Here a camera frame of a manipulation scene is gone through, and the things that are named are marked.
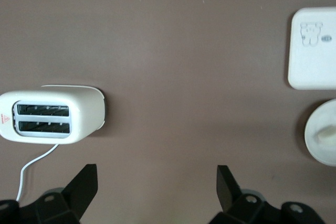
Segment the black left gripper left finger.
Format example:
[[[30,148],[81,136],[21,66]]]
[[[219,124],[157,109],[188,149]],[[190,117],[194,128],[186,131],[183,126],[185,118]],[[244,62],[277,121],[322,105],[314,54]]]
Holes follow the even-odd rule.
[[[64,188],[45,192],[29,205],[1,201],[1,223],[79,223],[98,191],[96,164],[87,164]]]

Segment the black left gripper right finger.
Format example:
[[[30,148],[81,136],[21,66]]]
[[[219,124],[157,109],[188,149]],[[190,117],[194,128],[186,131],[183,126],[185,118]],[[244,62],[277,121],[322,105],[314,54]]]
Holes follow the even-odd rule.
[[[218,165],[216,192],[222,207],[210,223],[325,223],[310,206],[288,201],[276,208],[253,190],[242,190],[226,165]]]

